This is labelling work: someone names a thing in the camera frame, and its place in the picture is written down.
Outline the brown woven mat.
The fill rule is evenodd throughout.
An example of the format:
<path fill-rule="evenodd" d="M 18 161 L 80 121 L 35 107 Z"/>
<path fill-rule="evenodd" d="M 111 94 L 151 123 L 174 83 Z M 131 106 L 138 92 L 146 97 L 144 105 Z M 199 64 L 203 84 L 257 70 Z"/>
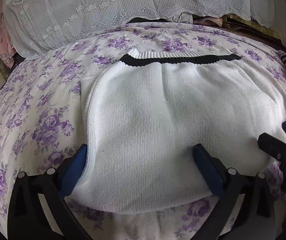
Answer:
<path fill-rule="evenodd" d="M 260 25 L 254 19 L 246 21 L 235 14 L 228 14 L 222 17 L 193 15 L 192 19 L 193 24 L 211 26 L 230 31 L 235 34 L 263 42 L 273 48 L 286 47 L 282 42 L 280 33 Z"/>

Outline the white V-neck knit sweater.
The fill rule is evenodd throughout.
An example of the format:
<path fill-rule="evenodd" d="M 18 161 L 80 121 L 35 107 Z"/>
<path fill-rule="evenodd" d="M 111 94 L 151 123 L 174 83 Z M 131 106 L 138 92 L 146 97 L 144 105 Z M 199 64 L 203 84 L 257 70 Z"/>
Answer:
<path fill-rule="evenodd" d="M 113 213 L 142 213 L 210 195 L 192 148 L 253 176 L 270 158 L 261 133 L 286 142 L 286 86 L 230 50 L 130 50 L 81 78 L 87 160 L 72 197 Z"/>

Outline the white lace cover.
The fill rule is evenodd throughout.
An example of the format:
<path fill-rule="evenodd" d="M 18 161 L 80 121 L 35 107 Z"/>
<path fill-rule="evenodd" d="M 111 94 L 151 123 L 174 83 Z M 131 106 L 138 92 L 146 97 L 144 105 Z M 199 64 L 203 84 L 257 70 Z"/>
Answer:
<path fill-rule="evenodd" d="M 285 0 L 3 0 L 3 13 L 16 51 L 27 59 L 136 17 L 191 23 L 193 15 L 235 14 L 272 29 L 286 45 Z"/>

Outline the pink floral pillow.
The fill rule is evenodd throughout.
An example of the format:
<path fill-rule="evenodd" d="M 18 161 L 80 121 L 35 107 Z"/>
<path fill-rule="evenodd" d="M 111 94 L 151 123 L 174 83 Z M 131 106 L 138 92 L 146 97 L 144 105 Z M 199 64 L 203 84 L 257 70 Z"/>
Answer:
<path fill-rule="evenodd" d="M 15 54 L 16 49 L 12 44 L 4 19 L 3 0 L 0 0 L 0 58 L 9 69 L 14 66 Z"/>

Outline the purple floral bed sheet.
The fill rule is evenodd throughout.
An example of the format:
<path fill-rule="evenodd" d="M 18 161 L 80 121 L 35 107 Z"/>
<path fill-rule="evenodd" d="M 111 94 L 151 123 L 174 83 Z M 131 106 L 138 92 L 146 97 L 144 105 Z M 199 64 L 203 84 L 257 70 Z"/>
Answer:
<path fill-rule="evenodd" d="M 81 77 L 99 76 L 133 48 L 170 53 L 228 49 L 268 77 L 286 106 L 286 69 L 277 50 L 212 27 L 131 23 L 23 61 L 0 89 L 0 233 L 7 232 L 17 174 L 57 167 L 85 142 Z"/>

